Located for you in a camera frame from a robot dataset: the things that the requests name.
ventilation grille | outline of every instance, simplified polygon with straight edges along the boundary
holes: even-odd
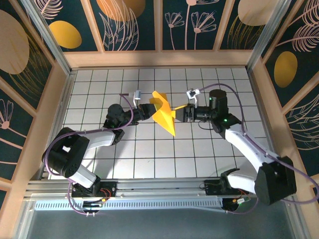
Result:
[[[161,199],[161,200],[109,200],[103,204],[101,210],[125,210],[125,209],[177,209],[191,207],[222,207],[222,199]],[[79,208],[82,201],[76,200],[74,206]],[[37,201],[35,210],[58,211],[71,210],[67,200]]]

yellow circle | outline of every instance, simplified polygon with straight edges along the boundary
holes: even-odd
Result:
[[[240,0],[238,17],[248,26],[265,25],[274,12],[278,0]]]
[[[145,0],[96,0],[102,12],[109,18],[116,21],[124,21],[125,6],[135,14],[138,18],[145,9]]]
[[[81,45],[81,35],[70,23],[66,21],[55,21],[51,23],[49,27],[60,46],[73,49]]]
[[[298,67],[296,56],[290,51],[284,51],[279,55],[275,63],[275,82],[281,87],[287,87],[294,79]]]
[[[29,61],[28,36],[17,20],[2,10],[0,22],[0,69],[19,74]]]

orange circle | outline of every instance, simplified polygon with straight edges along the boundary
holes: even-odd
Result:
[[[130,9],[138,18],[145,9],[145,0],[96,0],[102,12],[109,18],[116,21],[127,21],[128,17],[124,17],[125,7],[130,14]]]

white tile floor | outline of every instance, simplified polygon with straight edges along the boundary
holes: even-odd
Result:
[[[148,103],[152,92],[167,93],[173,107],[188,103],[185,91],[224,83],[238,92],[244,106],[246,127],[267,147],[257,104],[245,68],[121,69],[78,71],[64,126],[73,130],[99,128],[111,104],[128,105],[119,93],[142,90],[140,104]],[[241,119],[237,99],[228,88],[229,110]],[[206,105],[208,92],[199,95]],[[208,123],[202,127],[210,128]],[[247,159],[238,149],[198,123],[176,122],[172,137],[152,119],[125,129],[117,145],[89,150],[83,163],[101,178],[210,177],[240,166]]]

